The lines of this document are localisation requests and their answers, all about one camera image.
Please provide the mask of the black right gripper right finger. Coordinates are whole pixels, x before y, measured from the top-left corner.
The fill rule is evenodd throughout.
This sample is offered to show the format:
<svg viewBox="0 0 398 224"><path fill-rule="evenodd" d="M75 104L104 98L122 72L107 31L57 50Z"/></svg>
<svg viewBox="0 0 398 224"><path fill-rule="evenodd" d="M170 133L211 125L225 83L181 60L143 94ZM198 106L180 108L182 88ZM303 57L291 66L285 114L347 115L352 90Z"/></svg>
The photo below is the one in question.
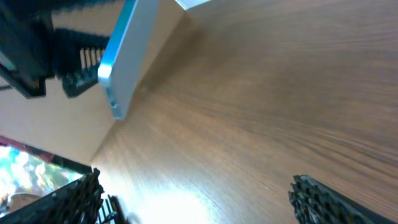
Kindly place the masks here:
<svg viewBox="0 0 398 224"><path fill-rule="evenodd" d="M295 175L289 202L300 224L396 224L309 175Z"/></svg>

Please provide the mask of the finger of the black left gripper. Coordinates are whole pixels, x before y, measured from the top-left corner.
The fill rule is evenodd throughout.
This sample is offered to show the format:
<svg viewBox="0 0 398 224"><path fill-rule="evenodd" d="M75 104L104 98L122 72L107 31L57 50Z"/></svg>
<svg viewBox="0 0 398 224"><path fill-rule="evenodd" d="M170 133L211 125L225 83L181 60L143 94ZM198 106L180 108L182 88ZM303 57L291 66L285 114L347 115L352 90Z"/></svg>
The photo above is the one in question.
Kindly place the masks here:
<svg viewBox="0 0 398 224"><path fill-rule="evenodd" d="M100 59L108 36L70 29L55 29L54 72L68 98L75 98L98 83Z"/></svg>
<svg viewBox="0 0 398 224"><path fill-rule="evenodd" d="M1 78L25 98L46 95L53 78L52 15L40 1L1 1Z"/></svg>

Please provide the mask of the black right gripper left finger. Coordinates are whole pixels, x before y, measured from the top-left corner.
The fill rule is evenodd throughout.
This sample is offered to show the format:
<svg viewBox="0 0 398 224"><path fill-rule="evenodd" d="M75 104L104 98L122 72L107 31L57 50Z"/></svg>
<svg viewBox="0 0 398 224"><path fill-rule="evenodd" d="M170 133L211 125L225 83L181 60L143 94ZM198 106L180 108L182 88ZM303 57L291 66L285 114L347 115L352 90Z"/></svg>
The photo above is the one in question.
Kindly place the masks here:
<svg viewBox="0 0 398 224"><path fill-rule="evenodd" d="M104 190L100 171L81 178L1 218L1 224L95 224Z"/></svg>

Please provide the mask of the blue Galaxy S25 smartphone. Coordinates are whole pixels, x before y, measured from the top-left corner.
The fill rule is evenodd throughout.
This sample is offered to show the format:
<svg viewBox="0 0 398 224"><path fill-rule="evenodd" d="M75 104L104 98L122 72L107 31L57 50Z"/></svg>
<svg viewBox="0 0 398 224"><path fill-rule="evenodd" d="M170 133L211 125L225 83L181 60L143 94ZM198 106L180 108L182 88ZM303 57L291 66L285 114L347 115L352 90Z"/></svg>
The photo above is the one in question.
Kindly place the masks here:
<svg viewBox="0 0 398 224"><path fill-rule="evenodd" d="M129 110L158 8L158 0L127 0L104 51L98 82L114 119Z"/></svg>

